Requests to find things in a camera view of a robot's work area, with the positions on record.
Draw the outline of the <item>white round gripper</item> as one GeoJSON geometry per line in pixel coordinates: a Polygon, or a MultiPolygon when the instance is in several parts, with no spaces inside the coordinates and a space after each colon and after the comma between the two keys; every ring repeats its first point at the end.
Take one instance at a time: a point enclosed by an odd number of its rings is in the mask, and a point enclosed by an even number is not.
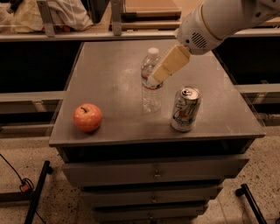
{"type": "Polygon", "coordinates": [[[205,0],[192,10],[177,30],[177,40],[183,45],[174,45],[166,52],[148,77],[148,84],[156,86],[165,81],[189,62],[191,54],[204,54],[217,47],[223,41],[221,23],[226,11],[226,0],[205,0]]]}

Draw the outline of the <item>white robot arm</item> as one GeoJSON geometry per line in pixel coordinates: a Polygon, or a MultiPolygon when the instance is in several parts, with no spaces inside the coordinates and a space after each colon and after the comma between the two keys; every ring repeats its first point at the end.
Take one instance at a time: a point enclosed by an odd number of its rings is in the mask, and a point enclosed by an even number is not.
{"type": "Polygon", "coordinates": [[[280,0],[205,0],[175,31],[178,41],[147,78],[156,86],[184,67],[192,55],[207,53],[233,34],[280,14],[280,0]]]}

